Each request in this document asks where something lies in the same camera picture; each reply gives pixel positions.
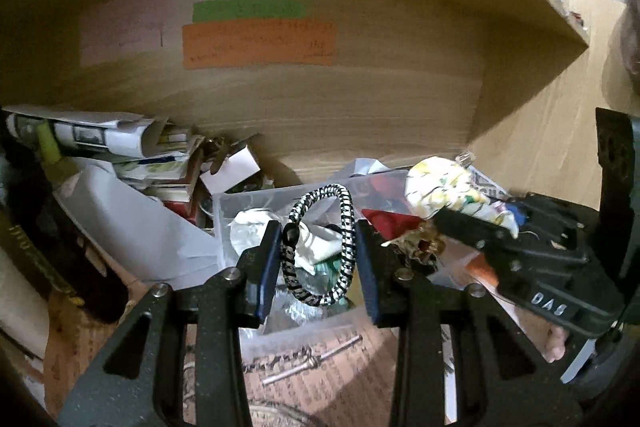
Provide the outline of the right hand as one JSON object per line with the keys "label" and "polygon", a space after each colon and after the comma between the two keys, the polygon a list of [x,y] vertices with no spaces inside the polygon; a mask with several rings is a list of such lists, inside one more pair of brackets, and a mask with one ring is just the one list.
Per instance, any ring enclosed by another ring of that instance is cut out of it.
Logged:
{"label": "right hand", "polygon": [[568,332],[561,326],[551,325],[548,330],[546,342],[544,343],[544,359],[548,363],[560,361],[566,352],[566,340]]}

